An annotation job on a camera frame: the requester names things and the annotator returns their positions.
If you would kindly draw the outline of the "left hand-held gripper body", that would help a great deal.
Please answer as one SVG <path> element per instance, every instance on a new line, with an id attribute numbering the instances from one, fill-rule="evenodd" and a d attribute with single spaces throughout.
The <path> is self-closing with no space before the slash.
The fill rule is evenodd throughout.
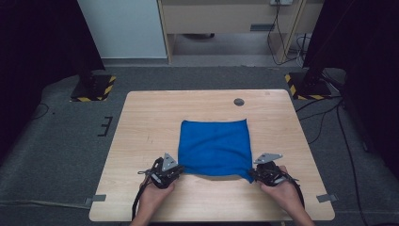
<path id="1" fill-rule="evenodd" d="M 154 161 L 150 169 L 139 171 L 138 174 L 145 174 L 145 180 L 163 189 L 175 181 L 171 177 L 174 173 L 178 173 L 173 171 L 173 168 L 178 165 L 178 162 L 169 153 L 165 153 L 163 157 Z"/>

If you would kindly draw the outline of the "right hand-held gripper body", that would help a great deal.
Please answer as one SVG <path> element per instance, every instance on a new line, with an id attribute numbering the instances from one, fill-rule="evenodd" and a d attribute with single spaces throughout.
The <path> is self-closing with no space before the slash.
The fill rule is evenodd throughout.
<path id="1" fill-rule="evenodd" d="M 275 164 L 275 160 L 280 158 L 282 158 L 282 155 L 278 153 L 262 153 L 254 160 L 255 169 L 260 173 L 259 177 L 262 178 L 263 184 L 277 186 L 284 181 L 289 181 L 297 186 L 296 179 Z"/>

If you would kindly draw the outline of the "blue cloth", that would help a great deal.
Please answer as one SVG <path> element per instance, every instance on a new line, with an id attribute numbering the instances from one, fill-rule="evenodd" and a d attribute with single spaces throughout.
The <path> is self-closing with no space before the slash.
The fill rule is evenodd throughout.
<path id="1" fill-rule="evenodd" d="M 252 152 L 247 121 L 183 121 L 178 162 L 204 176 L 238 175 L 250 184 Z"/>

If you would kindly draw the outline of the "person's left hand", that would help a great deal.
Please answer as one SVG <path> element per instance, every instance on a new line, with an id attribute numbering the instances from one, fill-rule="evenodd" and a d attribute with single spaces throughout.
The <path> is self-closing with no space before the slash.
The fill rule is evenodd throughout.
<path id="1" fill-rule="evenodd" d="M 175 182 L 172 182 L 167 188 L 158 188 L 153 183 L 144 180 L 141 183 L 145 186 L 138 202 L 136 218 L 151 218 L 168 195 L 174 190 Z"/>

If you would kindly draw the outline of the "person's right hand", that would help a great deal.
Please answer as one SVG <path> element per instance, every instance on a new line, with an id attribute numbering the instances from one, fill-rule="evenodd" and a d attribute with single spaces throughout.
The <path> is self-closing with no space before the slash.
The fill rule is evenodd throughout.
<path id="1" fill-rule="evenodd" d="M 261 190 L 268 194 L 291 218 L 297 217 L 304 211 L 295 186 L 289 181 L 284 181 L 277 186 L 266 186 L 263 183 L 259 185 Z"/>

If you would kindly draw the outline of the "grey tape strip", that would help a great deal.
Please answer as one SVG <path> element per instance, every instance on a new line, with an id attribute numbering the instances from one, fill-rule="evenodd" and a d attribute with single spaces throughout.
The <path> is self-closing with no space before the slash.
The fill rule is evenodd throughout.
<path id="1" fill-rule="evenodd" d="M 323 195 L 318 195 L 316 199 L 319 202 L 335 202 L 339 198 L 336 194 L 323 194 Z"/>
<path id="2" fill-rule="evenodd" d="M 91 206 L 94 202 L 104 202 L 105 199 L 105 194 L 93 195 L 91 198 L 85 198 L 84 204 L 87 206 Z"/>

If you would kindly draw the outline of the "hazard striped black stand base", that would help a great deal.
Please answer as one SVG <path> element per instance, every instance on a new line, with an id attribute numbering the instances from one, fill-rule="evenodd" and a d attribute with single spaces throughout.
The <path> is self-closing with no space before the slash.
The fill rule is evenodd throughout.
<path id="1" fill-rule="evenodd" d="M 71 94 L 71 101 L 104 101 L 111 92 L 115 81 L 115 75 L 94 75 L 90 84 L 79 81 Z"/>
<path id="2" fill-rule="evenodd" d="M 284 78 L 295 100 L 322 100 L 331 97 L 327 83 L 318 77 L 307 73 L 288 73 Z"/>

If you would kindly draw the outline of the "dark round base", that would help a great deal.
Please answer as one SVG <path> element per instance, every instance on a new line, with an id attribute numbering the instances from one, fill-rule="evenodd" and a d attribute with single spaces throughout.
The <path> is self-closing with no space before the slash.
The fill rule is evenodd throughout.
<path id="1" fill-rule="evenodd" d="M 215 33 L 210 33 L 210 34 L 183 34 L 185 38 L 191 39 L 191 40 L 208 40 L 212 39 L 215 37 Z"/>

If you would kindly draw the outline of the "white cabinet panel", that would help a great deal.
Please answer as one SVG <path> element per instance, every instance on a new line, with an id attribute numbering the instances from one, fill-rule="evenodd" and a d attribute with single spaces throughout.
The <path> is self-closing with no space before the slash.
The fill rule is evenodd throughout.
<path id="1" fill-rule="evenodd" d="M 78 0 L 101 58 L 166 58 L 157 0 Z"/>

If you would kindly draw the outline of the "black curtain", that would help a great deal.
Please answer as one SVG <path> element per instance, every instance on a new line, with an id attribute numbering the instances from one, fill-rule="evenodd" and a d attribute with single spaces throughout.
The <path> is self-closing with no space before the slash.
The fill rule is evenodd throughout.
<path id="1" fill-rule="evenodd" d="M 0 0 L 0 165 L 45 87 L 103 67 L 77 0 Z"/>
<path id="2" fill-rule="evenodd" d="M 305 85 L 345 71 L 345 105 L 366 143 L 399 179 L 399 0 L 325 0 L 312 32 Z"/>

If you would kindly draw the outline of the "beige wooden desk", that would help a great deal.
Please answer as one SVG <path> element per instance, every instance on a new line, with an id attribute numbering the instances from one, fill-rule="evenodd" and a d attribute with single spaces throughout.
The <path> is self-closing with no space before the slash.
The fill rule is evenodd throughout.
<path id="1" fill-rule="evenodd" d="M 267 32 L 272 53 L 282 63 L 297 34 L 310 34 L 325 0 L 157 0 L 168 57 L 179 34 Z"/>

